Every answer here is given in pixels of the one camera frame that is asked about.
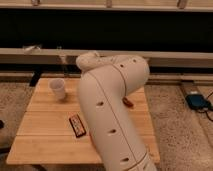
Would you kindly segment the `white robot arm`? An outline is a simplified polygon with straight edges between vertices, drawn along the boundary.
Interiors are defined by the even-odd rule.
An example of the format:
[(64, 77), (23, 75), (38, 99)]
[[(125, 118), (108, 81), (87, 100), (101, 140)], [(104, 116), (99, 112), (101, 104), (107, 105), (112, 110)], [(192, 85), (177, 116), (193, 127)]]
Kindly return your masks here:
[(93, 51), (78, 56), (76, 64), (82, 71), (80, 108), (106, 171), (157, 171), (123, 103), (147, 82), (147, 61)]

